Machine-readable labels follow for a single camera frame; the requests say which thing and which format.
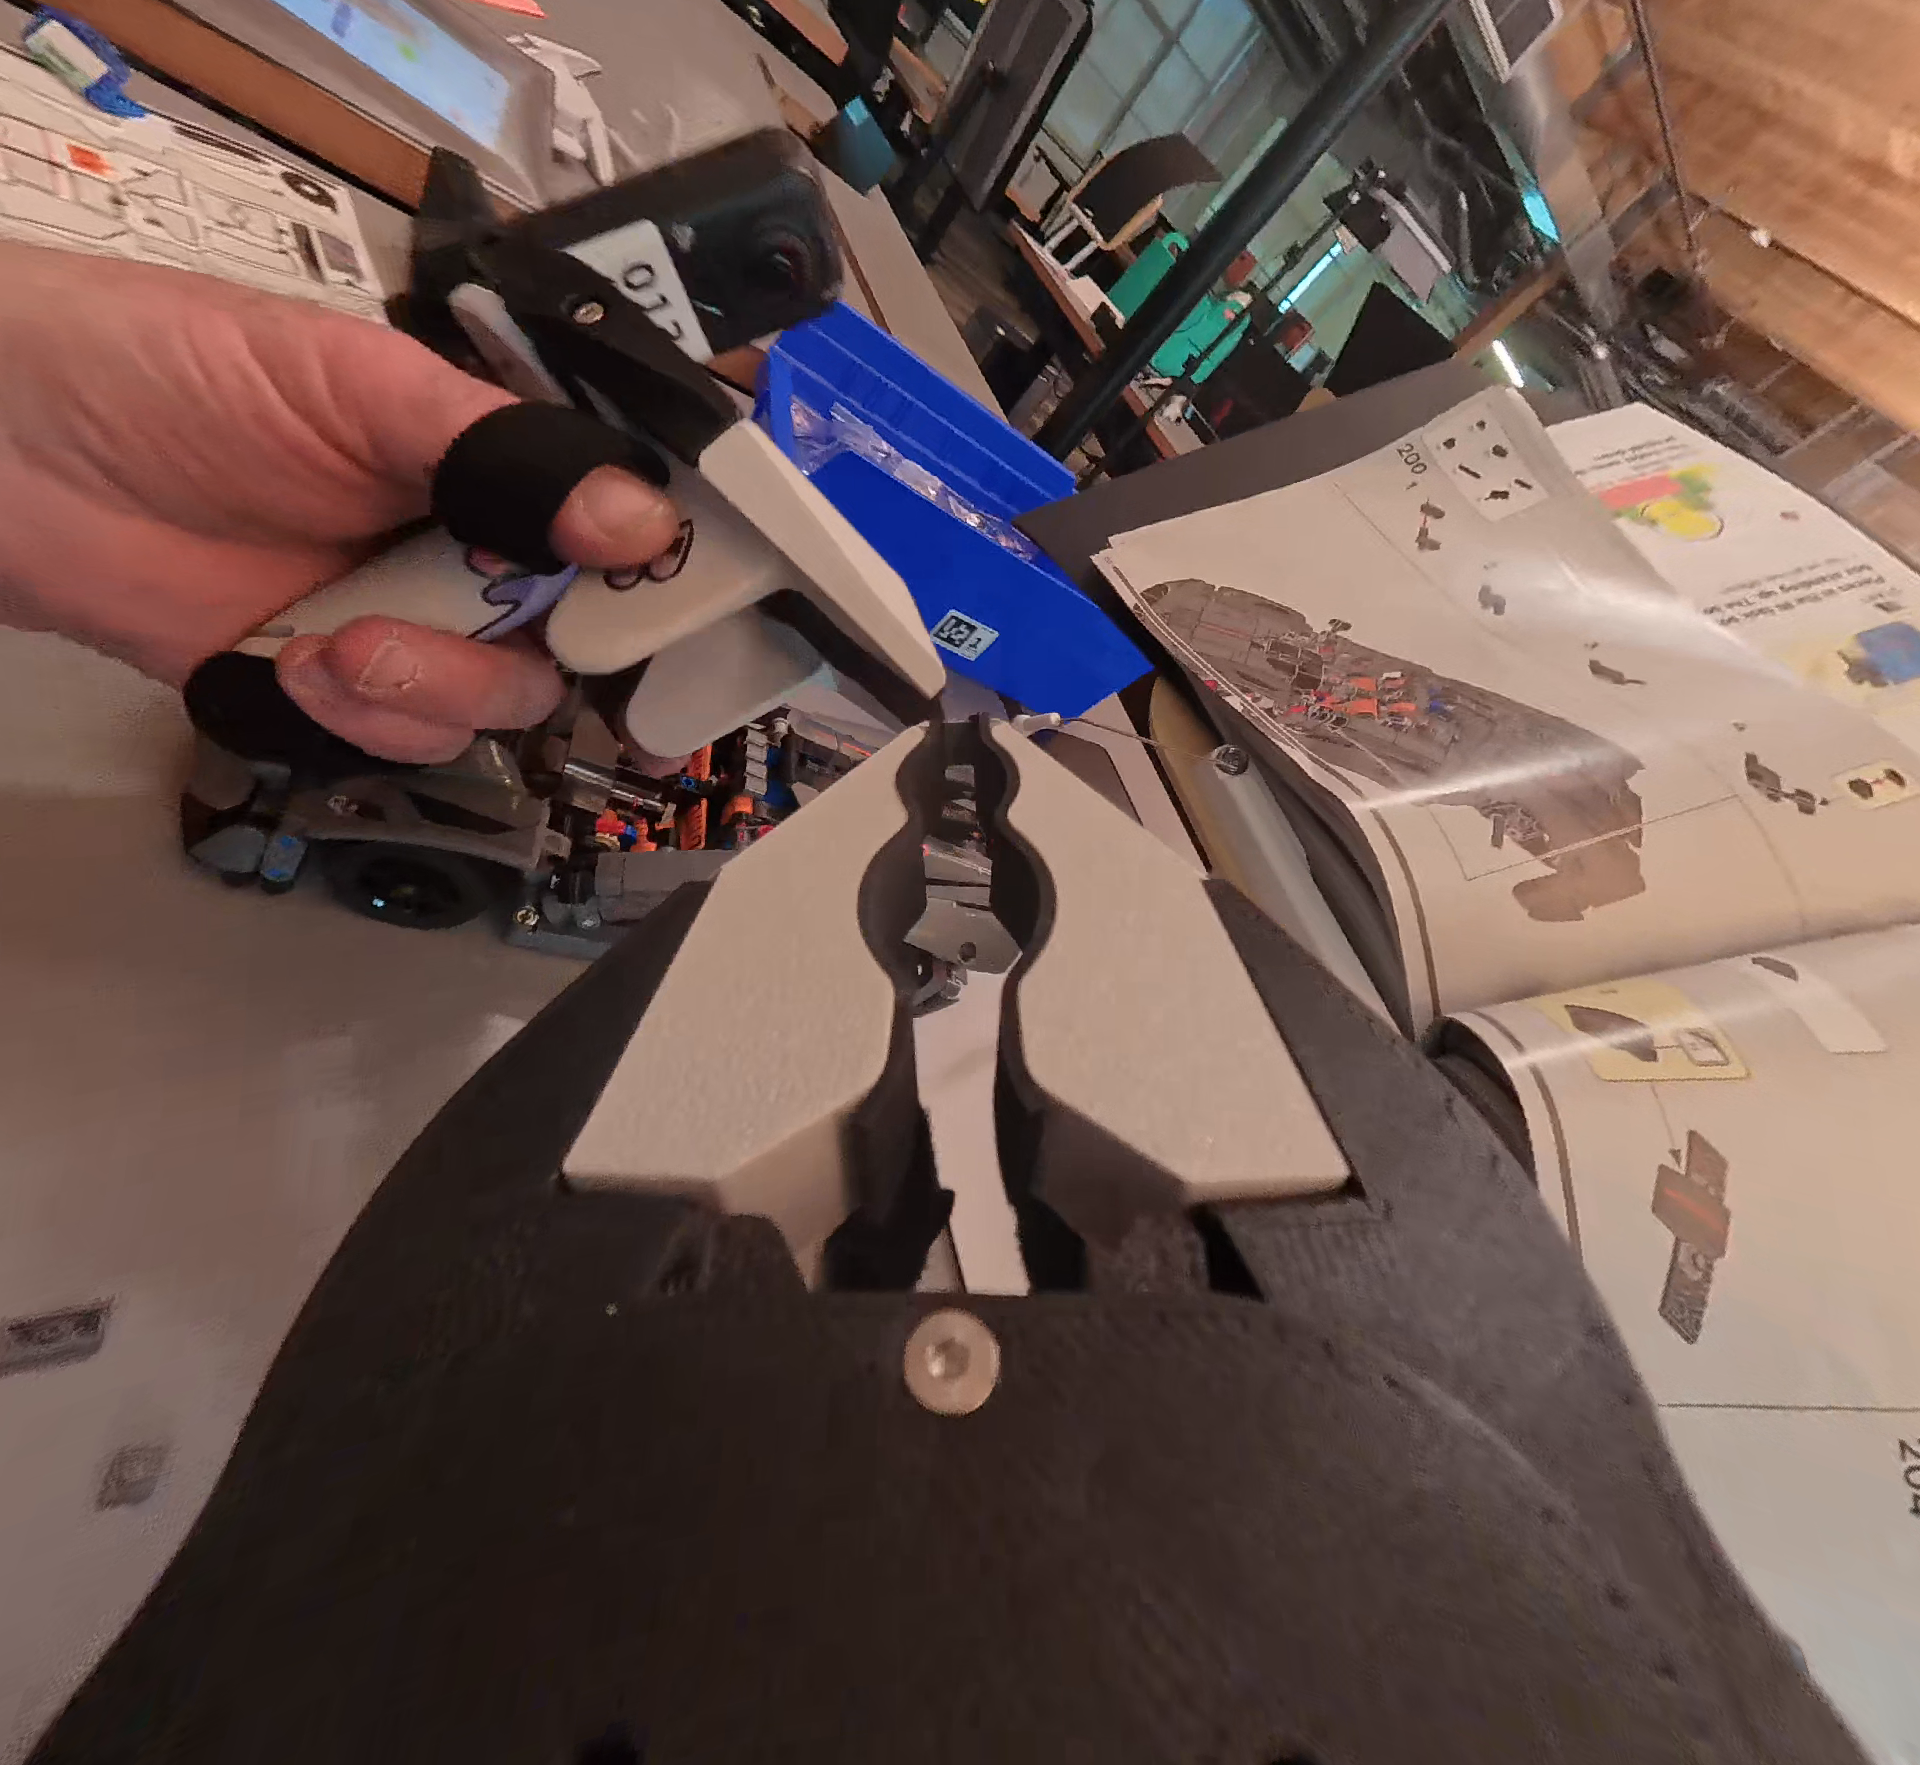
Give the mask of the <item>black cardboard sheet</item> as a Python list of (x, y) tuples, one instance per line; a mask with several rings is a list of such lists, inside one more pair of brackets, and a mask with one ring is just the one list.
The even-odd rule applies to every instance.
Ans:
[(1126, 477), (1106, 477), (1064, 502), (1024, 513), (1015, 526), (1077, 575), (1094, 553), (1126, 530), (1179, 520), (1217, 505), (1249, 502), (1266, 490), (1351, 466), (1398, 448), (1432, 419), (1505, 386), (1476, 363), (1448, 362), (1297, 409), (1187, 456), (1167, 458)]

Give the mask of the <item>blue storage bin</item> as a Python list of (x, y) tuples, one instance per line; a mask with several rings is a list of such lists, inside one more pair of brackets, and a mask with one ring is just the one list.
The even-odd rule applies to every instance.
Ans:
[(1073, 474), (850, 307), (772, 339), (757, 425), (895, 567), (943, 664), (1032, 714), (1082, 718), (1147, 654), (1015, 522)]

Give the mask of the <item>person's left hand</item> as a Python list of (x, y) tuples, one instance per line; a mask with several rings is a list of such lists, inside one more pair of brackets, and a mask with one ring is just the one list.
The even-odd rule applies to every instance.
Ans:
[[(434, 466), (515, 405), (419, 342), (162, 265), (2, 243), (2, 626), (170, 688), (429, 513)], [(646, 567), (674, 505), (600, 466), (550, 526), (584, 568)], [(403, 766), (538, 726), (561, 672), (525, 633), (389, 614), (282, 646), (325, 734)]]

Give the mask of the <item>lego instruction booklet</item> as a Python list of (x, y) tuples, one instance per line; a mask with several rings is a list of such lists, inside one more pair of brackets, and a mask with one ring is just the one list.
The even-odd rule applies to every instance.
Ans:
[(1917, 572), (1634, 405), (1482, 392), (1097, 568), (1330, 812), (1703, 1511), (1917, 1761)]

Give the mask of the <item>black chair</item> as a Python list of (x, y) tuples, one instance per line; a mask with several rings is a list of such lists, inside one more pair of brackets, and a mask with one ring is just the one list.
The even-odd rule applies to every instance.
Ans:
[(1187, 132), (1133, 144), (1070, 187), (1043, 249), (1064, 273), (1077, 273), (1094, 254), (1130, 245), (1168, 195), (1217, 183), (1219, 169)]

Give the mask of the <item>green plastic object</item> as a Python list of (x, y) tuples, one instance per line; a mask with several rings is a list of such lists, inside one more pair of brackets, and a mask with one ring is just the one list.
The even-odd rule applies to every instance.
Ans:
[[(1120, 324), (1130, 320), (1186, 254), (1186, 233), (1159, 233), (1149, 237), (1106, 287), (1106, 311), (1116, 313)], [(1243, 335), (1243, 316), (1256, 304), (1257, 273), (1257, 252), (1242, 249), (1211, 288), (1186, 313), (1179, 327), (1159, 346), (1149, 362), (1152, 373), (1167, 380), (1179, 380), (1190, 366), (1202, 366), (1202, 378), (1211, 375)]]

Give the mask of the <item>black metal pole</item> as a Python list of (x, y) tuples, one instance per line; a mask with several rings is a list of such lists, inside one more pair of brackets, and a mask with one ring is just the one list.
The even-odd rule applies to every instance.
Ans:
[(1147, 369), (1163, 339), (1192, 313), (1211, 284), (1304, 187), (1314, 161), (1378, 98), (1406, 60), (1431, 37), (1456, 0), (1398, 0), (1365, 41), (1338, 60), (1307, 98), (1283, 134), (1256, 159), (1211, 221), (1190, 237), (1186, 257), (1147, 295), (1117, 338), (1074, 380), (1067, 398), (1036, 428), (1047, 456), (1070, 456), (1106, 409)]

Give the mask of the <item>white sticker sheet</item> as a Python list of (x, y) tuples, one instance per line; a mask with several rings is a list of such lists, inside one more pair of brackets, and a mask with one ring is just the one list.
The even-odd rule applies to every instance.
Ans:
[(2, 52), (2, 239), (218, 276), (384, 320), (349, 195), (309, 168), (162, 113), (117, 119)]

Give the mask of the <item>silver ventilation duct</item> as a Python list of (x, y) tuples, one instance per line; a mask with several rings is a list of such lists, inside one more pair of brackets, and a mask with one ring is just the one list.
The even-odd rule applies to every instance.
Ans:
[(1460, 0), (1448, 33), (1499, 148), (1524, 169), (1530, 214), (1549, 218), (1587, 307), (1614, 320), (1622, 313), (1616, 243), (1552, 62), (1565, 20), (1567, 0)]

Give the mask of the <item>black perforated panel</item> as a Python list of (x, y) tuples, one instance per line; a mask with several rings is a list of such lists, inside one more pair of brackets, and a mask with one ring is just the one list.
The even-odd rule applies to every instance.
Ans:
[(1090, 27), (1090, 0), (989, 0), (938, 125), (951, 190), (974, 214), (1007, 191)]

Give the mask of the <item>small dark box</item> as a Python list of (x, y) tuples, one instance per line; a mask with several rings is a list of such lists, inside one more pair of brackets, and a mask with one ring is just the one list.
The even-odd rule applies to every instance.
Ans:
[(854, 195), (873, 195), (899, 179), (903, 161), (885, 125), (864, 95), (849, 98), (807, 140), (814, 159)]

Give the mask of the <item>small blue white item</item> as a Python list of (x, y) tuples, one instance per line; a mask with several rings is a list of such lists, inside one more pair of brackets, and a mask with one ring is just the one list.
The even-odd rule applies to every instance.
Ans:
[(59, 78), (94, 113), (141, 121), (149, 109), (131, 98), (127, 56), (98, 31), (55, 8), (34, 8), (21, 27), (24, 55)]

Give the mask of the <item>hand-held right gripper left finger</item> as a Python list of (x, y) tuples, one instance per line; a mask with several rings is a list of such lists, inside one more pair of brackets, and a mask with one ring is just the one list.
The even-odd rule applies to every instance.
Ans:
[(576, 1195), (772, 1223), (830, 1289), (912, 1292), (947, 1230), (912, 1052), (945, 726), (733, 858), (562, 1157)]

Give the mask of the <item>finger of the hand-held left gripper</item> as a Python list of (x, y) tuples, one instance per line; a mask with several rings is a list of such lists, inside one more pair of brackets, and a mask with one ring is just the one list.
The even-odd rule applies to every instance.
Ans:
[(875, 704), (939, 704), (947, 672), (904, 579), (761, 428), (736, 423), (694, 468), (778, 557), (768, 617)]

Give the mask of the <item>grey lego car model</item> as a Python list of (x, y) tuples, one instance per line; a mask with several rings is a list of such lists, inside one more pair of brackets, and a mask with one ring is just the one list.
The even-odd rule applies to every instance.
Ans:
[(177, 803), (188, 865), (228, 890), (320, 883), (383, 928), (492, 928), (596, 959), (875, 757), (875, 728), (782, 704), (651, 776), (584, 697), (434, 768), (313, 774), (196, 738)]

